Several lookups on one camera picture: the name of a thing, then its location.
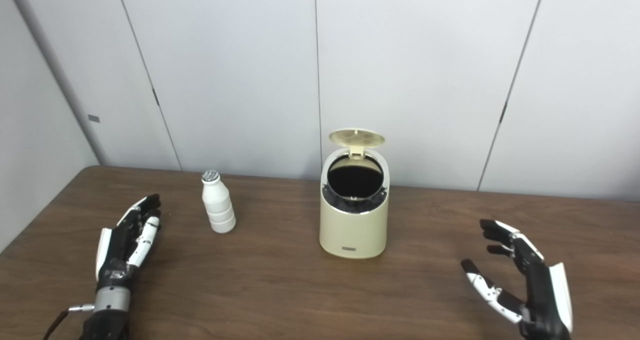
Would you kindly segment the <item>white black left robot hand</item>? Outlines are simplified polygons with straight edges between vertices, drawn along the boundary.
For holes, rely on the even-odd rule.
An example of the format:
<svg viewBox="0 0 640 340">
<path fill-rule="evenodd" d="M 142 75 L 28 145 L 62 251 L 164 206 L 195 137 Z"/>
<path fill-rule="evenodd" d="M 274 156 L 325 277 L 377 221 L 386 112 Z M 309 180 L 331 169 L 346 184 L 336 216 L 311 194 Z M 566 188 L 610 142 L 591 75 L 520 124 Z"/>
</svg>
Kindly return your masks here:
<svg viewBox="0 0 640 340">
<path fill-rule="evenodd" d="M 161 228 L 159 194 L 134 203 L 113 228 L 102 228 L 95 263 L 96 290 L 110 286 L 131 290 L 137 271 L 150 254 Z"/>
</svg>

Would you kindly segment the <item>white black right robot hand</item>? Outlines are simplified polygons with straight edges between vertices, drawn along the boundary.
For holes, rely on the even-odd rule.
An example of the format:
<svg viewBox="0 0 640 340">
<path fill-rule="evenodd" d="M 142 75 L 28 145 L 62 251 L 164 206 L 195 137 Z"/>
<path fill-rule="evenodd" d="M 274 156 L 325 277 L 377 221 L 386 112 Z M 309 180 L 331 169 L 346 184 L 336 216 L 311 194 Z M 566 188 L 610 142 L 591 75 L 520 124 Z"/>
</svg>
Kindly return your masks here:
<svg viewBox="0 0 640 340">
<path fill-rule="evenodd" d="M 526 282 L 526 300 L 522 301 L 482 274 L 472 260 L 462 260 L 469 283 L 483 301 L 518 326 L 524 340 L 570 340 L 574 318 L 564 264 L 547 265 L 528 237 L 506 223 L 481 219 L 479 224 L 483 236 L 496 242 L 487 251 L 513 260 Z"/>
</svg>

